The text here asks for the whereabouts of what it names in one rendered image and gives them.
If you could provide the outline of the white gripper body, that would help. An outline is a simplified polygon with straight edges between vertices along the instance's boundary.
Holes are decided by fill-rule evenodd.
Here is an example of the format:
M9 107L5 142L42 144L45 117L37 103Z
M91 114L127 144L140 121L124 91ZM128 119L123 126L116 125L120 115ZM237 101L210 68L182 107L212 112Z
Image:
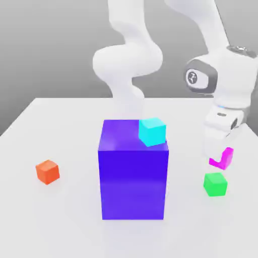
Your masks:
M245 124L243 109L212 105L204 120L204 141L228 141L236 138Z

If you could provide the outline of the small magenta cube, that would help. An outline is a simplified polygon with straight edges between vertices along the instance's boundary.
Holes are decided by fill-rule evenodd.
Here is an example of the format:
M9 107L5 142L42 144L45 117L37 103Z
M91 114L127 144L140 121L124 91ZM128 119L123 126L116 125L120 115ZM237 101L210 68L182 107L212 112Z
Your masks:
M231 161L232 161L232 158L233 158L233 152L234 152L233 148L227 147L223 151L222 156L221 156L221 160L219 162L217 162L214 159L210 158L209 159L209 164L214 166L214 167L217 167L217 168L220 168L222 170L225 170L231 164Z

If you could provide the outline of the small green cube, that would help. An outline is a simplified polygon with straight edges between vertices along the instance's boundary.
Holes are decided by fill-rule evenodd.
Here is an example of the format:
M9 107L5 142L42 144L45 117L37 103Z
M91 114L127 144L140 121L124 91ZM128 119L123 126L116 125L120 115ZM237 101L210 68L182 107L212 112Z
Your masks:
M228 182L222 173L206 173L204 177L204 189L210 197L226 195Z

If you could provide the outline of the small cyan cube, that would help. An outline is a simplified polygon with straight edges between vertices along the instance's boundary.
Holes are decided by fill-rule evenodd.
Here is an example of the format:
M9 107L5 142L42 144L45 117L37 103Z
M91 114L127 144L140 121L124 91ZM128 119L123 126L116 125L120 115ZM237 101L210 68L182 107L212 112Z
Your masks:
M156 117L139 120L139 139L147 147L165 143L166 124Z

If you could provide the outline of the small orange cube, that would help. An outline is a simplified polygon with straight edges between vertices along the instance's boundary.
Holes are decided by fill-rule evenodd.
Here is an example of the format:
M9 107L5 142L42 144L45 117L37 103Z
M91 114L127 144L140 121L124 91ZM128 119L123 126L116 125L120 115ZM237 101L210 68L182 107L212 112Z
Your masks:
M51 160L46 160L36 165L36 172L38 179L46 185L54 182L60 177L58 165Z

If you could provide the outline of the large purple box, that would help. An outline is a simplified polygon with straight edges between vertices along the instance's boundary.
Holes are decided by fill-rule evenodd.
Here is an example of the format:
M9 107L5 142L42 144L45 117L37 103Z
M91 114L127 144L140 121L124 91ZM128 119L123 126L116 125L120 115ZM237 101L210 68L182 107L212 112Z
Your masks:
M106 119L98 147L104 220L164 218L169 148L147 147L138 120Z

